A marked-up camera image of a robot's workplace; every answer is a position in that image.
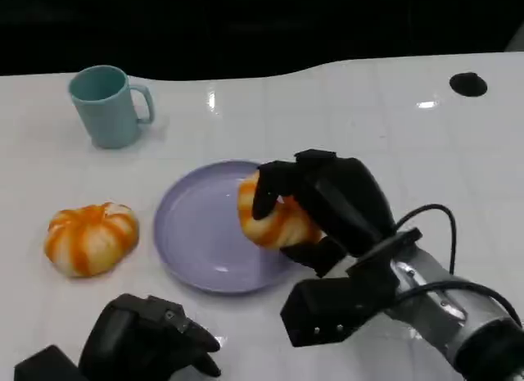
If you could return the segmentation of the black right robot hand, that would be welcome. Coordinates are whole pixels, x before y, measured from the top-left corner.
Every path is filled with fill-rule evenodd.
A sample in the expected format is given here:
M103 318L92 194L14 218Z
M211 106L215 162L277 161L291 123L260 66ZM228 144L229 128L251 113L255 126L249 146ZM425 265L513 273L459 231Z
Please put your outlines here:
M290 260L325 276L346 256L358 258L395 232L389 202L360 160L308 149L295 161L259 166L252 215L269 215L279 197L291 196L323 231L316 243L279 246Z

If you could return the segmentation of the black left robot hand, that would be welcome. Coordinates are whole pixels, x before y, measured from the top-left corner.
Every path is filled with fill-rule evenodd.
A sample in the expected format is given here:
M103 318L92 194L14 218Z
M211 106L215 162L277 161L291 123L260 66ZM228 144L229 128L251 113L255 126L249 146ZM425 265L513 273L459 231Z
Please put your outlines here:
M89 380L168 380L192 367L218 378L221 370L210 355L219 350L218 340L187 317L182 305L125 293L97 318L79 371Z

